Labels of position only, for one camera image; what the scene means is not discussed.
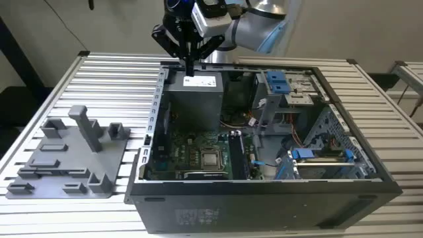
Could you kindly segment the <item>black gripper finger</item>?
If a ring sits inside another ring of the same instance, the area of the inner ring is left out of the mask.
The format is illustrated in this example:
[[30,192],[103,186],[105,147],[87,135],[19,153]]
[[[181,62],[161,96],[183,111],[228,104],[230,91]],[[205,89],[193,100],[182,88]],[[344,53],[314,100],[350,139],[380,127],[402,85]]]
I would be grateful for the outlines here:
[[182,31],[178,31],[181,28],[175,30],[175,41],[169,38],[169,31],[165,29],[163,25],[155,25],[151,29],[150,36],[154,41],[158,43],[165,52],[173,57],[178,58],[182,61],[185,67],[185,75],[190,75],[190,58],[189,58],[189,50],[187,44],[185,41],[185,37]]
[[202,41],[202,38],[197,38],[190,42],[190,46],[189,46],[189,76],[194,75],[194,70],[193,70],[193,66],[194,66],[194,62],[198,60],[204,60],[210,53],[217,49],[217,47],[220,46],[220,44],[224,41],[224,36],[222,35],[217,35],[217,36],[212,36],[209,38],[209,40],[201,45],[198,46],[200,42]]

